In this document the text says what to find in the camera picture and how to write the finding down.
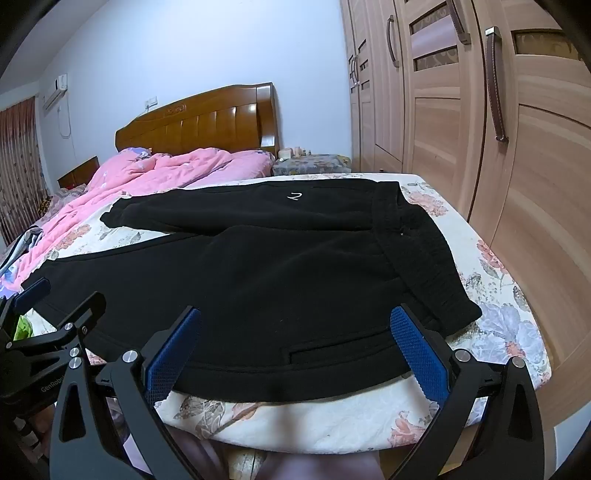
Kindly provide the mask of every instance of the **power outlet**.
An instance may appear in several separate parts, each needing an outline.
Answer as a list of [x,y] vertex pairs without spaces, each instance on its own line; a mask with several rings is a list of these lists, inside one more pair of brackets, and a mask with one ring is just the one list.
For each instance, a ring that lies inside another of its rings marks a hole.
[[144,102],[146,110],[156,105],[158,105],[158,97],[152,97],[151,99]]

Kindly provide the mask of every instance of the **cable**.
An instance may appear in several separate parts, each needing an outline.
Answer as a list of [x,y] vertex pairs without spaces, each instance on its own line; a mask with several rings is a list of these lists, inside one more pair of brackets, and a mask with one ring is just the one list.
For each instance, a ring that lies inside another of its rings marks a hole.
[[140,116],[142,116],[142,115],[145,115],[145,114],[146,114],[146,113],[148,113],[149,111],[150,111],[150,107],[149,107],[149,106],[147,106],[146,108],[144,108],[144,111],[143,111],[143,112],[141,112],[141,113],[140,113],[138,116],[136,116],[135,118],[139,118]]
[[76,155],[76,147],[74,146],[74,137],[72,136],[72,122],[70,120],[70,95],[68,93],[66,93],[66,106],[67,106],[67,110],[68,110],[68,127],[69,127],[70,132],[67,135],[64,135],[63,133],[61,133],[61,122],[60,122],[61,106],[57,107],[57,129],[59,130],[60,135],[64,140],[67,140],[68,138],[70,139],[70,142],[72,144],[72,151],[74,152],[74,161],[76,161],[76,159],[78,158],[78,155]]
[[60,135],[62,138],[67,139],[72,136],[72,123],[70,122],[70,95],[66,94],[66,106],[68,108],[68,127],[70,128],[70,133],[64,135],[61,133],[61,122],[60,122],[60,111],[61,105],[57,107],[57,129],[60,131]]

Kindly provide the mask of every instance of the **white logo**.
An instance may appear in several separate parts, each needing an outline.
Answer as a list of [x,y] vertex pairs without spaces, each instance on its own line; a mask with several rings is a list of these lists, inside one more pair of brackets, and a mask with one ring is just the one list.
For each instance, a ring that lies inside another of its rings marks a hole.
[[41,387],[41,391],[42,392],[46,392],[47,390],[50,390],[53,387],[57,387],[59,384],[61,384],[62,380],[64,380],[64,377],[61,377],[61,378],[58,378],[57,380],[54,380],[53,382],[49,383],[45,387]]

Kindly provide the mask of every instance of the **floor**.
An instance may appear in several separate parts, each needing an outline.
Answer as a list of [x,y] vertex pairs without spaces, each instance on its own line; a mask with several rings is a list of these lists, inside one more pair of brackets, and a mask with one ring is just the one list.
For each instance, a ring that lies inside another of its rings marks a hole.
[[[230,469],[230,480],[254,480],[267,454],[260,450],[233,445],[224,445],[224,447]],[[379,461],[384,477],[388,478],[394,473],[412,447],[408,445],[380,451]],[[451,470],[455,466],[457,465],[449,465],[444,471]]]

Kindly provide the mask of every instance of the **black sweatpants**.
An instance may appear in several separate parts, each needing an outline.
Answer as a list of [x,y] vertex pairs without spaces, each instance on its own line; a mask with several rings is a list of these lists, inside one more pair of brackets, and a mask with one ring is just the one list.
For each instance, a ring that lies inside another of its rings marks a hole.
[[407,303],[447,336],[480,309],[449,247],[396,182],[267,181],[119,200],[109,227],[176,232],[47,261],[53,325],[93,291],[104,317],[87,347],[107,361],[140,349],[187,305],[202,334],[176,389],[228,401],[300,401],[350,393],[408,371],[389,332]]

